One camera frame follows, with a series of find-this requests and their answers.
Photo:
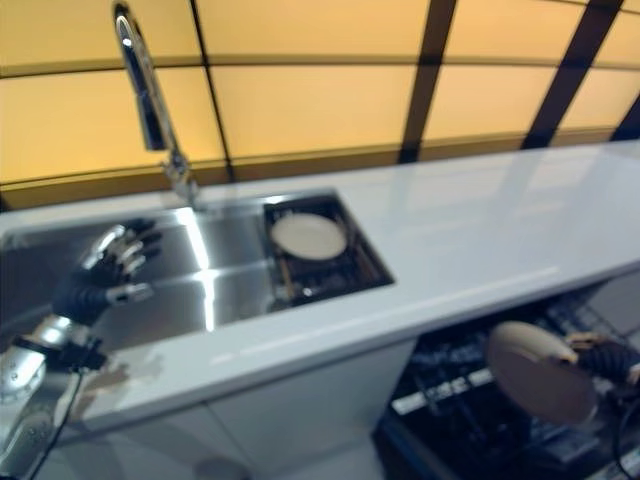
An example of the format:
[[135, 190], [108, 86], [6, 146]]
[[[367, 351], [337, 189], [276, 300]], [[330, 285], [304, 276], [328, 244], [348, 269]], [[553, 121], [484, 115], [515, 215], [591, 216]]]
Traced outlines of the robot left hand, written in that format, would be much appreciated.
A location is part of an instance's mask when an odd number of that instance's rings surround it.
[[134, 277], [161, 252], [156, 222], [138, 218], [115, 224], [95, 239], [56, 288], [52, 312], [94, 325], [109, 308], [146, 300], [153, 287]]

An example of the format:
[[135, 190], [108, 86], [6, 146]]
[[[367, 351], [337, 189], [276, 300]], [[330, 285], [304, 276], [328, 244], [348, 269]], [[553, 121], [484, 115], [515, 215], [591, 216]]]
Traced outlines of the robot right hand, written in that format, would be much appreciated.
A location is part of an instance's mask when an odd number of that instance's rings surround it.
[[565, 341], [572, 353], [563, 362], [615, 384], [639, 387], [639, 351], [632, 346], [595, 332], [573, 333]]

